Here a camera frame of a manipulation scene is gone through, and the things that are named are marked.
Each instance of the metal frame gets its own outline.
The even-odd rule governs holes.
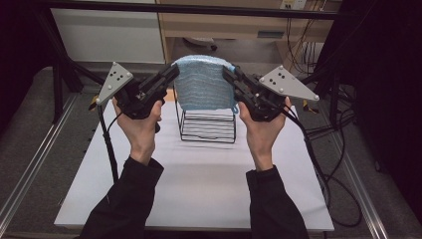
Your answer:
[[[124,11],[124,12],[152,12],[152,13],[182,13],[182,14],[206,14],[206,15],[226,15],[226,16],[252,16],[252,17],[274,17],[274,18],[293,18],[293,19],[321,19],[321,20],[355,20],[358,15],[352,13],[337,12],[313,12],[283,9],[254,9],[254,8],[238,8],[238,7],[214,7],[214,6],[193,6],[193,5],[167,5],[167,4],[142,4],[142,3],[116,3],[116,2],[91,2],[91,1],[70,1],[70,0],[34,0],[25,1],[31,8],[31,12],[35,16],[36,23],[44,31],[48,37],[50,45],[54,50],[54,58],[57,65],[54,67],[55,81],[55,119],[62,114],[62,104],[59,101],[62,97],[61,79],[65,80],[72,92],[82,90],[82,83],[76,72],[79,72],[91,80],[103,84],[104,79],[93,74],[86,68],[74,62],[67,54],[66,49],[61,41],[60,34],[54,30],[54,27],[46,17],[46,10],[50,8],[57,9],[80,9],[80,10],[98,10],[98,11]],[[66,120],[68,113],[65,112],[61,119]],[[59,122],[52,128],[54,133],[60,131],[63,122]],[[43,142],[44,149],[37,152],[33,161],[28,166],[27,171],[22,176],[20,182],[16,186],[8,202],[0,211],[0,237],[6,230],[11,218],[14,215],[20,201],[23,199],[26,190],[28,190],[31,182],[41,166],[46,153],[48,152],[50,143],[54,142],[54,135],[46,136]],[[359,202],[362,205],[363,213],[366,218],[369,230],[374,238],[387,238],[385,228],[380,221],[376,210],[357,175],[348,154],[345,156],[344,169],[352,182],[353,189],[357,194]]]
[[[323,104],[319,104],[319,108],[325,121],[327,123],[330,123],[328,109]],[[341,138],[339,132],[333,132],[331,134],[331,137],[335,142],[335,146],[339,156],[339,153],[341,152]],[[342,167],[348,180],[350,181],[350,186],[352,187],[356,199],[359,202],[359,205],[362,207],[363,217],[366,220],[366,224],[370,233],[372,234],[372,237],[376,239],[388,238],[388,234],[385,230],[384,224],[382,223],[381,218],[379,218],[375,206],[373,205],[372,200],[370,199],[369,194],[366,191],[366,188],[362,182],[362,179],[360,179],[360,176],[357,173],[350,158],[350,155],[347,151],[344,153]]]
[[[64,113],[58,119],[58,122],[51,126],[49,132],[38,148],[37,152],[33,156],[31,162],[26,168],[25,172],[22,174],[9,198],[3,205],[0,210],[0,238],[5,233],[7,227],[12,221],[13,216],[18,210],[19,205],[24,199],[26,193],[29,190],[32,182],[37,176],[38,171],[40,170],[44,160],[47,157],[50,149],[52,148],[54,142],[56,141],[57,136],[65,125],[71,111],[75,105],[75,101],[78,99],[79,94],[71,94],[65,104]]]

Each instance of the blue towel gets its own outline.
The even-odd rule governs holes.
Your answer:
[[[231,109],[237,113],[234,89],[223,78],[223,66],[235,67],[220,58],[192,55],[174,62],[180,70],[174,81],[177,100],[185,111]]]

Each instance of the white surface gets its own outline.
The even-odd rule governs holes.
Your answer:
[[[155,3],[154,0],[98,0]],[[69,56],[85,62],[164,63],[157,14],[52,9]]]
[[[114,117],[109,104],[105,120],[110,122]],[[236,142],[230,144],[181,141],[173,102],[163,106],[162,118],[153,157],[164,166],[164,172],[156,186],[146,226],[212,230],[250,228],[250,197],[245,173],[254,164],[241,120],[237,119]],[[121,171],[129,145],[117,124],[111,127],[110,134]],[[286,190],[301,211],[307,228],[333,230],[303,135],[293,122],[287,121],[274,145],[273,156]],[[106,145],[99,126],[55,224],[69,228],[83,226],[111,184]]]

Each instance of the white table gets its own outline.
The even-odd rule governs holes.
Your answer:
[[[146,226],[171,230],[245,230],[250,228],[249,190],[245,173],[254,168],[245,135],[237,118],[235,143],[180,140],[176,109],[162,109],[161,131],[153,157],[164,166]],[[105,121],[115,117],[112,105]],[[128,141],[114,124],[110,135],[119,171],[129,154]],[[333,230],[317,177],[300,129],[290,120],[273,147],[286,190],[301,211],[309,231]],[[78,173],[56,218],[57,226],[81,228],[91,210],[112,185],[101,126],[93,137]]]

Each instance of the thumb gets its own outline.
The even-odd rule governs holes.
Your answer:
[[[161,117],[161,107],[162,101],[156,101],[154,106],[152,106],[151,115],[159,119]]]
[[[249,109],[243,102],[239,102],[239,110],[239,117],[243,122],[251,120],[251,114],[249,113]]]

